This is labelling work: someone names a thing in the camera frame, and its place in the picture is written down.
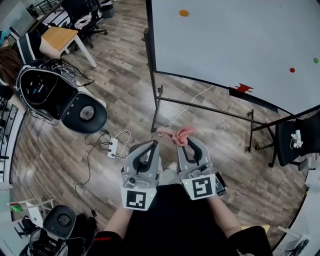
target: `power strip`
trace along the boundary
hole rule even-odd
[[[118,140],[116,138],[112,138],[110,140],[110,142],[112,144],[109,145],[109,150],[111,150],[110,152],[108,152],[108,157],[110,158],[115,158],[115,156],[117,155],[117,148],[118,148]]]

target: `person's hair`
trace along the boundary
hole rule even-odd
[[[4,82],[13,89],[18,73],[23,66],[17,52],[10,46],[0,48],[0,73]]]

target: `floor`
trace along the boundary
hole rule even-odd
[[[145,44],[141,40],[147,28],[147,15],[143,0],[118,0],[116,15],[103,20],[99,26],[108,35],[93,37],[93,49],[88,49],[98,64],[92,68],[81,51],[66,56],[81,71],[95,79],[87,89],[107,104],[109,118],[105,128],[115,136],[122,130],[131,131],[132,138],[124,150],[126,156],[133,144],[147,141],[154,115],[150,75]],[[190,101],[208,88],[208,84],[168,75],[156,75],[157,86],[163,85],[163,96]],[[238,115],[254,109],[255,118],[261,122],[277,120],[277,114],[252,103],[230,97],[222,88],[214,87],[199,96],[195,103],[218,108]],[[172,122],[184,106],[169,102],[160,103],[156,126]],[[267,233],[271,245],[282,235],[276,227],[287,227],[295,215],[304,195],[306,174],[295,166],[274,168],[268,163],[272,149],[245,152],[249,142],[250,123],[219,113],[189,108],[173,126],[195,126],[194,136],[206,144],[213,166],[219,170],[228,185],[223,201],[238,217],[243,226],[270,225]],[[90,136],[94,142],[99,134]],[[124,132],[118,139],[118,154],[129,135]],[[167,137],[155,136],[160,143],[163,167],[177,160],[175,146]],[[27,116],[16,145],[12,166],[12,183],[16,200],[43,195],[54,197],[78,213],[90,215],[88,207],[75,196],[74,186],[84,182],[89,175],[85,136],[66,129],[63,125],[51,126]],[[268,143],[266,131],[254,134],[253,144]],[[89,157],[91,179],[78,191],[97,211],[98,226],[103,229],[120,203],[122,184],[120,169],[123,161],[108,158],[105,151],[94,149]]]

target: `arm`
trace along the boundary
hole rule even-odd
[[[212,210],[215,222],[222,229],[227,238],[242,230],[235,215],[218,196],[209,197],[208,203]]]
[[[39,51],[49,59],[60,59],[60,52],[53,48],[43,37],[41,37],[41,44]]]
[[[22,100],[18,98],[18,96],[16,94],[13,94],[12,97],[9,99],[9,102],[13,105],[15,105],[19,110],[22,110],[22,111],[26,111],[23,103],[22,103]]]
[[[112,218],[109,220],[104,231],[115,232],[122,239],[124,239],[132,213],[133,210],[123,208],[122,205],[119,206],[113,214]]]
[[[118,255],[133,211],[119,206],[104,231],[95,235],[86,256]]]

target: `orange dot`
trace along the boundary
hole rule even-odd
[[[180,10],[179,14],[183,17],[188,17],[189,16],[189,12],[187,10]]]

